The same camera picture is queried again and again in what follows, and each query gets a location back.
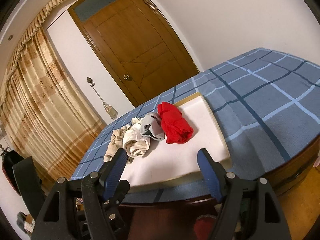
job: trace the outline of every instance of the rolled red cloth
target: rolled red cloth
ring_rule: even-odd
[[[174,105],[162,102],[158,105],[161,127],[167,135],[167,143],[185,143],[190,140],[193,129]]]

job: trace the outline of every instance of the checkered tablecloth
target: checkered tablecloth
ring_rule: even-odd
[[[255,49],[163,92],[103,129],[71,179],[97,171],[114,129],[195,92],[208,102],[231,155],[230,171],[256,179],[289,161],[320,133],[320,67],[302,58]],[[203,180],[128,194],[125,202],[164,202],[208,194]]]

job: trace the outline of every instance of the curtain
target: curtain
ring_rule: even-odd
[[[34,20],[30,23],[24,34],[22,35],[18,45],[13,51],[12,57],[10,58],[8,70],[14,69],[17,65],[17,62],[20,58],[20,53],[24,48],[24,45],[35,35],[36,31],[41,27],[44,20],[50,14],[53,8],[59,4],[65,2],[66,0],[50,0],[42,10],[37,14]]]
[[[0,88],[0,119],[14,148],[32,156],[43,186],[72,175],[104,125],[59,63],[39,28]]]

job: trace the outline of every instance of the folded clothes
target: folded clothes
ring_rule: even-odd
[[[104,162],[111,161],[112,157],[116,154],[119,148],[123,148],[123,137],[124,134],[131,126],[127,124],[126,126],[121,127],[120,129],[116,129],[112,131],[111,141],[108,145],[108,149],[103,157]]]
[[[157,113],[148,113],[141,122],[140,134],[153,140],[164,140],[164,131],[161,128],[161,119]]]
[[[150,146],[150,138],[140,134],[142,120],[143,118],[132,118],[132,127],[126,131],[123,137],[123,148],[130,158],[142,157]]]
[[[185,143],[192,137],[193,128],[182,117],[174,105],[162,102],[158,105],[161,127],[167,136],[167,143]]]

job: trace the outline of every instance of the hanging tassel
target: hanging tassel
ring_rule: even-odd
[[[87,82],[90,84],[90,86],[93,88],[93,90],[96,92],[96,94],[98,95],[98,97],[101,99],[104,109],[107,111],[107,113],[110,115],[111,120],[115,120],[117,118],[118,112],[116,111],[116,109],[114,109],[111,105],[108,105],[103,99],[102,97],[99,95],[99,93],[95,90],[95,88],[93,87],[95,85],[95,83],[93,82],[93,80],[91,78],[87,78]]]

